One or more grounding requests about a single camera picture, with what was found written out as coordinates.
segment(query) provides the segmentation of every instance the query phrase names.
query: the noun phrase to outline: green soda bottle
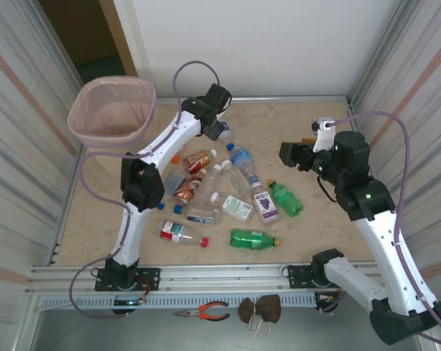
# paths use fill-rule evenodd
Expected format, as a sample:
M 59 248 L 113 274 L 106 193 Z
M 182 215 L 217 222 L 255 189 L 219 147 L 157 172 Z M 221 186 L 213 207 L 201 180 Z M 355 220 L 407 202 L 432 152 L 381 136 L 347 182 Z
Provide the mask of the green soda bottle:
M 272 189 L 272 197 L 284 208 L 290 217 L 299 215 L 300 212 L 305 209 L 303 203 L 301 203 L 285 185 L 278 184 L 273 179 L 269 179 L 267 185 Z
M 230 245 L 253 250 L 264 250 L 270 246 L 280 246 L 280 238 L 272 238 L 260 230 L 232 229 Z

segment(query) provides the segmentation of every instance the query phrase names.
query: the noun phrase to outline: beige floor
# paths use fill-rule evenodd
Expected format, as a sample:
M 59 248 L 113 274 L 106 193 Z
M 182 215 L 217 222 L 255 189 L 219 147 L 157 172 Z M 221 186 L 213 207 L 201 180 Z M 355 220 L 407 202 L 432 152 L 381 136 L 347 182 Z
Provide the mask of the beige floor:
M 165 128 L 175 111 L 175 107 L 157 108 L 149 139 Z M 349 260 L 372 260 L 365 240 L 346 213 L 325 197 L 316 184 L 316 175 L 285 167 L 278 156 L 282 141 L 311 137 L 311 120 L 320 116 L 344 118 L 345 106 L 343 103 L 321 102 L 237 104 L 228 110 L 224 118 L 235 133 L 235 141 L 244 144 L 251 152 L 262 183 L 275 178 L 279 183 L 286 184 L 303 202 L 305 211 L 300 216 L 290 218 L 280 210 L 281 222 L 269 227 L 262 226 L 257 215 L 249 225 L 223 216 L 221 224 L 211 226 L 188 222 L 173 213 L 173 206 L 167 206 L 163 211 L 153 210 L 140 246 L 140 264 L 299 263 L 310 261 L 313 254 L 334 247 Z M 227 158 L 227 151 L 220 142 L 213 142 L 207 137 L 196 137 L 189 141 L 181 155 L 189 156 L 194 151 L 212 147 L 219 150 L 219 161 Z M 169 171 L 170 168 L 165 171 L 163 178 Z M 112 178 L 97 160 L 90 159 L 86 163 L 84 174 L 90 187 L 99 194 L 121 199 L 118 180 Z M 225 177 L 219 190 L 233 193 Z M 57 265 L 83 265 L 107 255 L 116 241 L 121 214 L 120 208 L 92 198 L 78 184 Z M 163 219 L 176 220 L 207 235 L 210 238 L 208 248 L 178 246 L 160 239 L 157 228 Z M 279 236 L 282 246 L 262 252 L 234 249 L 229 246 L 229 237 L 230 230 L 237 227 L 260 229 Z

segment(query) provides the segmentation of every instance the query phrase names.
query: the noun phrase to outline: pliers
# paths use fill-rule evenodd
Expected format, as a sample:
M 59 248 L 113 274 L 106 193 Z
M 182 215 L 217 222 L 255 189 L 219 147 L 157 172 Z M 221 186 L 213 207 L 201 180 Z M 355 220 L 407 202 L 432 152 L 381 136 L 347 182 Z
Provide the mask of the pliers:
M 220 316 L 209 316 L 203 313 L 206 309 L 213 306 L 224 306 L 228 307 L 228 303 L 223 301 L 212 301 L 206 305 L 201 305 L 197 309 L 185 309 L 184 311 L 173 313 L 174 316 L 180 317 L 199 317 L 202 320 L 210 320 L 212 322 L 219 322 L 220 320 L 226 320 L 230 315 L 222 314 Z

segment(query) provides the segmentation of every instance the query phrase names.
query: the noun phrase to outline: trash bin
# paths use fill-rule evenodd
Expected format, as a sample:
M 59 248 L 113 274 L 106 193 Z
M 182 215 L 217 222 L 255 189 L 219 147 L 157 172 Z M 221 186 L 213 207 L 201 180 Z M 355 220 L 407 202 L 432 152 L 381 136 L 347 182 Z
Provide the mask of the trash bin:
M 103 77 L 80 90 L 67 126 L 90 152 L 137 153 L 154 117 L 157 93 L 152 83 L 137 77 Z M 112 175 L 121 177 L 121 159 L 96 156 Z

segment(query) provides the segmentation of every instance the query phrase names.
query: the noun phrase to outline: striped wall panel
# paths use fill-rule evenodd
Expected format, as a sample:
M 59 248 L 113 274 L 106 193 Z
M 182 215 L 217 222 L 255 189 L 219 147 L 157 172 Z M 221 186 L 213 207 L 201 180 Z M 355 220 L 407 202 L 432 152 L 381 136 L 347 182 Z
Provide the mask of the striped wall panel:
M 0 0 L 0 350 L 33 265 L 47 263 L 81 148 L 67 128 L 80 78 L 36 0 Z
M 409 182 L 402 228 L 423 275 L 441 296 L 441 0 L 417 0 L 374 79 L 353 97 L 356 112 L 399 115 L 410 134 Z M 372 147 L 375 175 L 399 196 L 404 139 L 382 117 L 358 121 Z

